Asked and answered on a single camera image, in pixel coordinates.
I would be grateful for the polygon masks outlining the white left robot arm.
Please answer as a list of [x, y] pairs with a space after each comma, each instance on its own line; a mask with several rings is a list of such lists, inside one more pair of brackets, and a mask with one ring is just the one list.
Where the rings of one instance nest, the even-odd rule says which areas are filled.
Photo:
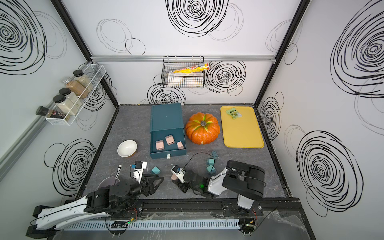
[[28, 227], [26, 236], [45, 239], [75, 223], [124, 214], [137, 208], [141, 195], [153, 195], [163, 181], [159, 175], [145, 174], [139, 183], [119, 182], [55, 208], [39, 205], [33, 213], [35, 223]]

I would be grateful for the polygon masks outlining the teal drawer cabinet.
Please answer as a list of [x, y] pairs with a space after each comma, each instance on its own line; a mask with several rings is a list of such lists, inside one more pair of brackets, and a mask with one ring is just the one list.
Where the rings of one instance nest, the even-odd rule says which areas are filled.
[[[186, 155], [186, 135], [182, 105], [180, 103], [153, 105], [151, 108], [150, 134], [150, 157], [152, 159], [169, 159]], [[174, 137], [175, 143], [173, 145], [168, 146], [165, 140], [168, 135]], [[156, 150], [155, 142], [159, 140], [163, 140], [165, 144], [165, 149], [162, 151]], [[179, 141], [183, 143], [185, 149], [178, 149], [177, 142]]]

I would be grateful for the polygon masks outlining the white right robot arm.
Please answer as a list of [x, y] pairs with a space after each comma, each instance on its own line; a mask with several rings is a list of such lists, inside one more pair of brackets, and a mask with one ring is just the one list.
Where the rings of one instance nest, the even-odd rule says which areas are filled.
[[251, 210], [255, 201], [264, 198], [266, 171], [255, 165], [228, 161], [220, 173], [210, 178], [178, 165], [171, 172], [176, 176], [173, 182], [184, 193], [190, 189], [197, 195], [213, 199], [225, 191], [232, 191], [238, 195], [237, 205], [242, 210]]

